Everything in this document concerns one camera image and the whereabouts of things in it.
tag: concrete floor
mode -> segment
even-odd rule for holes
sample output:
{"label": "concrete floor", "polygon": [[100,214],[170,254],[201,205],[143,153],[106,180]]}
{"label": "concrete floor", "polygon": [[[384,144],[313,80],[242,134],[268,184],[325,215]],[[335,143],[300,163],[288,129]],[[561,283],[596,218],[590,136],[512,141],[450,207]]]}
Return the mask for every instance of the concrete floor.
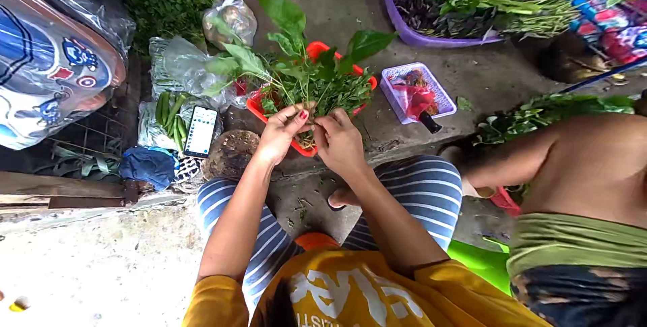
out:
{"label": "concrete floor", "polygon": [[[382,0],[295,1],[307,15],[308,38],[336,45],[341,52],[356,30],[393,30]],[[259,23],[255,47],[271,48],[265,38],[274,31],[271,22],[255,0],[246,2]],[[354,119],[372,164],[433,153],[439,144],[473,132],[482,116],[564,87],[539,76],[510,42],[435,50],[410,48],[397,39],[363,66],[370,66],[379,80],[382,69],[416,61],[425,63],[453,98],[470,100],[474,111],[439,119],[443,130],[430,135],[422,125],[400,125],[377,89],[373,103]],[[640,76],[632,76],[630,82],[608,92],[638,93],[645,87]],[[604,87],[589,91],[601,93]],[[224,118],[227,129],[263,129],[248,111],[231,109]],[[268,203],[284,228],[290,230],[288,219],[293,220],[293,234],[319,229],[341,241],[359,216],[357,209],[332,212],[326,207],[328,195],[342,182],[318,158],[290,150],[273,180]],[[306,205],[303,223],[294,211],[298,199],[311,205]],[[194,208],[189,197],[182,205],[166,207],[5,217],[10,222],[0,222],[0,235],[6,236],[0,241],[0,291],[6,297],[0,302],[0,325],[42,326],[53,320],[69,321],[69,326],[178,325],[204,242],[193,224]],[[455,238],[488,247],[480,243],[482,233],[505,238],[508,228],[509,219],[501,210],[465,199]],[[31,298],[34,307],[7,314],[11,299],[20,295]]]}

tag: red plastic basket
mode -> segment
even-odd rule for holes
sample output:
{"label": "red plastic basket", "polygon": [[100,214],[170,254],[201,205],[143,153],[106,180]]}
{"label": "red plastic basket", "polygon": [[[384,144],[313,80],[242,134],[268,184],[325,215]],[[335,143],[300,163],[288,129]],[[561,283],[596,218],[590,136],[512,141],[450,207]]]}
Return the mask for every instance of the red plastic basket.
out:
{"label": "red plastic basket", "polygon": [[[320,41],[313,41],[308,45],[308,47],[305,49],[305,51],[308,53],[308,57],[312,60],[316,60],[319,58],[319,54],[322,52],[330,49],[330,47],[323,42]],[[338,52],[335,52],[335,57],[337,59],[342,57],[342,54],[339,54]],[[359,66],[353,65],[352,71],[355,72],[356,75],[360,76],[364,73],[364,69],[360,68]],[[370,77],[368,79],[368,82],[371,84],[371,91],[374,91],[375,88],[377,87],[377,79],[375,77]],[[253,92],[249,98],[247,98],[247,109],[250,110],[253,114],[256,115],[256,117],[260,118],[264,123],[267,123],[267,117],[263,115],[265,113],[265,110],[263,109],[263,106],[261,105],[261,99],[262,99],[261,91],[255,91]],[[352,115],[355,116],[357,115],[362,109],[364,109],[366,105],[362,105],[359,108],[356,108],[355,110],[352,111]],[[304,157],[314,157],[317,154],[317,147],[313,146],[311,149],[306,150],[303,149],[298,142],[295,140],[292,140],[292,147],[299,152],[299,154],[303,155]]]}
{"label": "red plastic basket", "polygon": [[508,191],[502,186],[496,187],[496,194],[494,194],[490,200],[495,206],[503,208],[505,213],[511,217],[518,217],[522,213],[521,207],[519,207],[517,202],[510,197]]}

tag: clear plastic bag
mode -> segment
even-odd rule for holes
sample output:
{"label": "clear plastic bag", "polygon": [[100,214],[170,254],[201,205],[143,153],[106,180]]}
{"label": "clear plastic bag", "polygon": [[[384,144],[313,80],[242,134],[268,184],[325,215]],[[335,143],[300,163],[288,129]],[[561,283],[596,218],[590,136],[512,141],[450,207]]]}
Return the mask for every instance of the clear plastic bag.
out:
{"label": "clear plastic bag", "polygon": [[247,96],[236,96],[236,90],[231,85],[216,96],[205,94],[206,89],[227,83],[231,78],[207,72],[205,63],[211,56],[189,41],[182,37],[174,37],[172,40],[152,37],[148,50],[151,53],[151,81],[155,99],[165,91],[188,92],[207,99],[209,107],[220,112],[225,111],[229,105],[245,108]]}
{"label": "clear plastic bag", "polygon": [[224,50],[220,45],[221,42],[231,44],[232,39],[218,33],[212,22],[213,17],[220,17],[225,24],[240,37],[243,42],[252,46],[254,44],[254,34],[258,23],[254,12],[247,7],[243,0],[216,0],[214,7],[207,9],[203,16],[203,30],[208,41],[216,47]]}
{"label": "clear plastic bag", "polygon": [[[202,98],[189,98],[180,108],[179,115],[187,125],[191,123],[193,108],[195,106],[209,107],[209,103]],[[157,102],[140,102],[139,104],[139,127],[137,144],[139,146],[158,147],[177,151],[175,141],[166,135],[166,131],[155,119],[155,108]],[[224,126],[222,117],[218,115],[215,121],[214,139],[222,134]]]}
{"label": "clear plastic bag", "polygon": [[112,96],[125,64],[110,42],[52,0],[2,0],[0,144],[23,149]]}
{"label": "clear plastic bag", "polygon": [[117,0],[48,0],[48,3],[92,28],[119,52],[124,62],[127,61],[136,25]]}

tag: woman's left hand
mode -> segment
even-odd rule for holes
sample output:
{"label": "woman's left hand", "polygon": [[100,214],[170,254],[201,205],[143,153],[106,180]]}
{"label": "woman's left hand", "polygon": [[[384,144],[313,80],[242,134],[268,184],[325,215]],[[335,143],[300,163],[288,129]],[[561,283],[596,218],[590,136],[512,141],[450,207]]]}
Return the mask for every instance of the woman's left hand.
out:
{"label": "woman's left hand", "polygon": [[[314,107],[314,102],[310,102],[308,107]],[[308,116],[310,112],[303,109],[303,103],[298,103],[268,118],[254,157],[267,161],[271,166],[278,165],[287,154],[295,135],[311,129],[311,125],[306,125]]]}

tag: hand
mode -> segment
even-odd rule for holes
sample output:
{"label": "hand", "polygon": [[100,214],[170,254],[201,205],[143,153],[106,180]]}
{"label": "hand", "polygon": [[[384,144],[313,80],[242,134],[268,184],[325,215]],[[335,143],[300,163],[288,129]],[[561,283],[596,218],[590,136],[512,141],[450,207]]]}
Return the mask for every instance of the hand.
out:
{"label": "hand", "polygon": [[303,103],[299,103],[284,108],[268,118],[254,158],[263,160],[271,166],[278,165],[287,154],[295,135],[311,129],[310,125],[306,125],[309,115],[308,110],[303,109]]}
{"label": "hand", "polygon": [[362,135],[346,111],[335,108],[330,115],[316,118],[314,123],[314,142],[328,168],[344,180],[371,171],[364,160]]}

